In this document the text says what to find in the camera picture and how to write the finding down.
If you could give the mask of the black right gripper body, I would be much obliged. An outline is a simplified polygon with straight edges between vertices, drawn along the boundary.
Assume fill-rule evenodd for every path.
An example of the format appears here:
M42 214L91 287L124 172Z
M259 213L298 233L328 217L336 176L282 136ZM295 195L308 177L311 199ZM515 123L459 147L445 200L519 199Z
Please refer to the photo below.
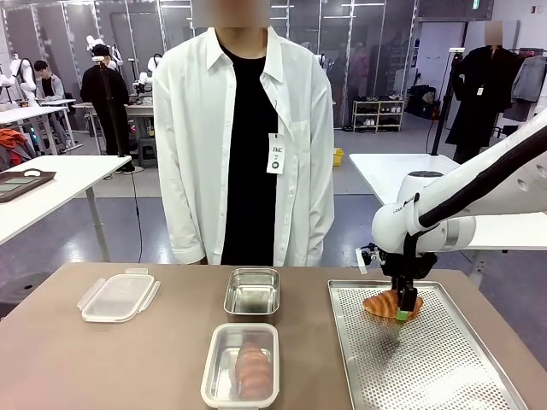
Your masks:
M400 254L379 251L382 273L391 278L404 277L412 280L425 278L438 261L434 253L419 254L415 257L405 257Z

